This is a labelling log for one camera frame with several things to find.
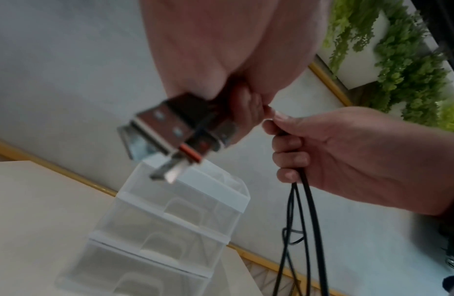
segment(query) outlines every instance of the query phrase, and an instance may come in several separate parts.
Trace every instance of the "wall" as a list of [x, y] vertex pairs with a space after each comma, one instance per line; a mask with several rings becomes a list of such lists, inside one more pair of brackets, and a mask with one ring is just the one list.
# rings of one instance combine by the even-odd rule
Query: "wall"
[[[133, 164], [116, 127], [163, 98], [135, 1], [0, 1], [0, 139], [118, 189]], [[341, 104], [305, 71], [273, 106], [306, 116]], [[245, 180], [252, 195], [233, 243], [278, 261], [289, 187], [276, 180], [270, 142], [256, 128], [210, 159]], [[440, 282], [450, 272], [429, 223], [313, 193], [333, 288], [354, 296], [444, 295]], [[302, 247], [291, 252], [304, 273]]]

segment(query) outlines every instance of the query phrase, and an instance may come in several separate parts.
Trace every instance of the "black cable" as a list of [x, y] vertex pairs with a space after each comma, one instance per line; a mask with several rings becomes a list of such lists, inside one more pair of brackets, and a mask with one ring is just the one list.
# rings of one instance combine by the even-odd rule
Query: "black cable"
[[[319, 273], [319, 283], [321, 286], [321, 295], [329, 296], [329, 287], [328, 287], [328, 280], [327, 280], [327, 275], [326, 275], [326, 264], [325, 264], [325, 260], [324, 260], [323, 243], [322, 243], [322, 239], [321, 239], [321, 231], [319, 229], [319, 222], [318, 222], [318, 217], [317, 217], [317, 213], [316, 213], [315, 202], [313, 201], [313, 196], [311, 193], [310, 185], [308, 183], [308, 179], [306, 178], [304, 170], [300, 169], [300, 170], [298, 170], [298, 173], [300, 174], [300, 179], [301, 179], [301, 182], [303, 185], [303, 189], [305, 191], [308, 208], [310, 211], [310, 218], [311, 218], [311, 222], [312, 222], [312, 226], [313, 226], [313, 233], [315, 236], [316, 258], [317, 258], [317, 263], [318, 263], [318, 273]], [[294, 207], [295, 207], [295, 195], [296, 195], [296, 200], [297, 200], [297, 204], [298, 204], [298, 210], [300, 213], [300, 222], [301, 222], [302, 231], [292, 229], [293, 218], [294, 218]], [[290, 242], [291, 233], [303, 234], [303, 237], [301, 237], [300, 239], [298, 239], [294, 242]], [[292, 264], [292, 260], [290, 258], [290, 253], [288, 251], [289, 245], [296, 245], [302, 241], [304, 241], [304, 244], [305, 244], [305, 258], [306, 258], [307, 283], [306, 283], [306, 294], [305, 295], [309, 296], [310, 291], [311, 291], [310, 254], [309, 254], [309, 246], [308, 246], [308, 240], [307, 240], [307, 235], [306, 235], [305, 218], [304, 218], [304, 214], [303, 214], [303, 208], [301, 205], [301, 199], [300, 199], [300, 195], [298, 192], [297, 183], [293, 183], [292, 187], [290, 189], [289, 199], [287, 201], [286, 227], [282, 229], [282, 240], [284, 243], [284, 248], [283, 248], [282, 257], [280, 260], [280, 266], [279, 266], [279, 271], [277, 274], [276, 284], [274, 285], [273, 296], [277, 296], [277, 293], [279, 290], [280, 281], [282, 279], [282, 274], [284, 271], [285, 259], [287, 259], [287, 262], [289, 264], [290, 270], [292, 272], [292, 276], [294, 278], [294, 284], [298, 289], [298, 293], [300, 296], [303, 296], [300, 286], [298, 284], [298, 279], [296, 277], [296, 273], [295, 273], [294, 266]]]

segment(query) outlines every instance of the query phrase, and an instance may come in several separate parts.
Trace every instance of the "white table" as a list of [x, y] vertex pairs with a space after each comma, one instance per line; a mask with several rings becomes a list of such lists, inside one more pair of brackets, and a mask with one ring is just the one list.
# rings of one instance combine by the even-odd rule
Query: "white table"
[[[0, 162], [0, 295], [70, 296], [54, 286], [113, 198], [29, 161]], [[205, 296], [262, 296], [225, 248]]]

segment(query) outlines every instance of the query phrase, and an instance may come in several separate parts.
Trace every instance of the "white planter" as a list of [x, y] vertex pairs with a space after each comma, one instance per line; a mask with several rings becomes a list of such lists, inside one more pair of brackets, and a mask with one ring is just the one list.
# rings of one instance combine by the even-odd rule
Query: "white planter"
[[[380, 69], [375, 67], [378, 58], [374, 53], [374, 49], [386, 35], [388, 27], [388, 19], [383, 13], [380, 13], [373, 24], [375, 36], [370, 40], [370, 43], [358, 53], [353, 51], [352, 44], [349, 44], [349, 52], [336, 73], [337, 78], [347, 89], [353, 89], [378, 79]], [[333, 51], [334, 44], [330, 48], [321, 47], [318, 51], [318, 56], [329, 66]]]

